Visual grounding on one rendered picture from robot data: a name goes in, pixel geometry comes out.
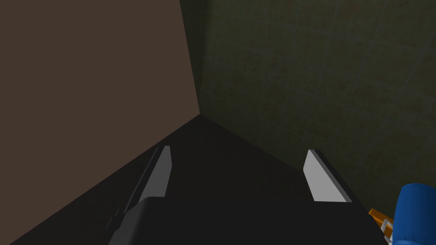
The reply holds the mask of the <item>blue cylindrical container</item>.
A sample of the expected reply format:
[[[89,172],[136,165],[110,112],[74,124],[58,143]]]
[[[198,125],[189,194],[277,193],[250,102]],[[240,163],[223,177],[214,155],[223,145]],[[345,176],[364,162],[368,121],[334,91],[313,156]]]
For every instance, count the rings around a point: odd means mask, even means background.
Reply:
[[[401,188],[392,245],[436,245],[436,189],[421,183]]]

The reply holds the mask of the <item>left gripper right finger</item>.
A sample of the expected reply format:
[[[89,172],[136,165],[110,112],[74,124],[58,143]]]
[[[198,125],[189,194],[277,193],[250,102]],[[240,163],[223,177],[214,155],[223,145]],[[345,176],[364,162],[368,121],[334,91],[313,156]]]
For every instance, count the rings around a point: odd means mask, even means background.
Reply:
[[[352,202],[337,173],[320,151],[307,151],[303,173],[315,202]]]

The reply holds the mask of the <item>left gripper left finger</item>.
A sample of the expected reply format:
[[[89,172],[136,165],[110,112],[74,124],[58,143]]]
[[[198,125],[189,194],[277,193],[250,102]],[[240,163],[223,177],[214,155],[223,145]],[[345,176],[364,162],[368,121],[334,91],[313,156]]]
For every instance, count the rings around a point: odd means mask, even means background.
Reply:
[[[123,213],[147,197],[164,197],[172,170],[171,148],[169,145],[158,146],[135,186]]]

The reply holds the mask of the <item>orange and white object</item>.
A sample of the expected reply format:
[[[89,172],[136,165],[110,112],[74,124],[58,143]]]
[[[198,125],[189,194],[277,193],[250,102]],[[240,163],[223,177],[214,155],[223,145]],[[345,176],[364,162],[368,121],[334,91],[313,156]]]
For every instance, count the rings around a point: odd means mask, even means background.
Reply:
[[[380,213],[376,209],[371,209],[369,214],[374,218],[377,225],[380,227],[384,239],[388,243],[388,245],[392,245],[393,243],[393,220],[386,215]]]

